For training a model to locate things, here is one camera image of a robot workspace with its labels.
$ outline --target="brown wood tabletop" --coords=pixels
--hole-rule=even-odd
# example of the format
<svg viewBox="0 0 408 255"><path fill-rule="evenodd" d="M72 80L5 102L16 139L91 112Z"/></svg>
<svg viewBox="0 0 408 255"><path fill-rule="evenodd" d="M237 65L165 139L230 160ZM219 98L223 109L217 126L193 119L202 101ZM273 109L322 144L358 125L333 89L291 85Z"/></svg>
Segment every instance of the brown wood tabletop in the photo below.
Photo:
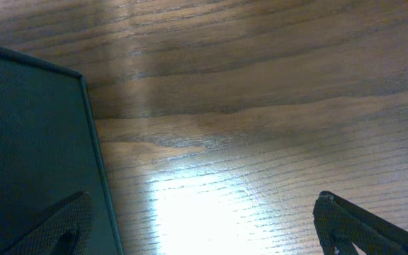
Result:
<svg viewBox="0 0 408 255"><path fill-rule="evenodd" d="M0 0L84 74L128 254L321 254L329 190L408 231L408 1Z"/></svg>

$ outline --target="wood grain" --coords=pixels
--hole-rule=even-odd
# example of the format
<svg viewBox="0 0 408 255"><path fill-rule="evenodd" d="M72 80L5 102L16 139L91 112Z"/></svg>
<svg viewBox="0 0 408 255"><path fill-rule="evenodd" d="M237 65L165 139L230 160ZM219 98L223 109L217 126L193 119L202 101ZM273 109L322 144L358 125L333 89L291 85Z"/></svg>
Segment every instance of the wood grain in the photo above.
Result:
<svg viewBox="0 0 408 255"><path fill-rule="evenodd" d="M321 254L322 190L408 230L408 1L0 0L82 72L128 254Z"/></svg>

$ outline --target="wooden surface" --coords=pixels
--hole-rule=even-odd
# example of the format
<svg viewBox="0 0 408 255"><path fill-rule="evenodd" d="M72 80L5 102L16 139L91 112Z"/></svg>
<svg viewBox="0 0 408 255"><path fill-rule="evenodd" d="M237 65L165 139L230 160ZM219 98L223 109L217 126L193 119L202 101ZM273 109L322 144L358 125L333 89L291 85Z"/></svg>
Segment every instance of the wooden surface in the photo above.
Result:
<svg viewBox="0 0 408 255"><path fill-rule="evenodd" d="M82 72L128 254L321 254L329 190L408 230L408 1L0 0Z"/></svg>

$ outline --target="wooden table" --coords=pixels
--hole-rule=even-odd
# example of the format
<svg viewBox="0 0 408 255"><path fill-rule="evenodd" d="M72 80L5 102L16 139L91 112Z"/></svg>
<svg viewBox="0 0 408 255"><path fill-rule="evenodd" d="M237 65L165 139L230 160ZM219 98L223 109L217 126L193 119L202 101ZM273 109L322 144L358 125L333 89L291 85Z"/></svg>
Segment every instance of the wooden table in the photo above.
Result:
<svg viewBox="0 0 408 255"><path fill-rule="evenodd" d="M0 0L82 72L128 254L321 254L329 190L408 230L408 1Z"/></svg>

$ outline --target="dark wood grain streak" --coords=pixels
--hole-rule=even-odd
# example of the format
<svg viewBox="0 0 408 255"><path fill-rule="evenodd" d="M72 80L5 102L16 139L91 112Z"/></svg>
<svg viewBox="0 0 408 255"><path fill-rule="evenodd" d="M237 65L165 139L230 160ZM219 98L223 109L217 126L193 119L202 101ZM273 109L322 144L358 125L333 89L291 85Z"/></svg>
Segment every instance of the dark wood grain streak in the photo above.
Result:
<svg viewBox="0 0 408 255"><path fill-rule="evenodd" d="M317 194L408 231L408 1L0 0L82 72L129 254L321 254Z"/></svg>

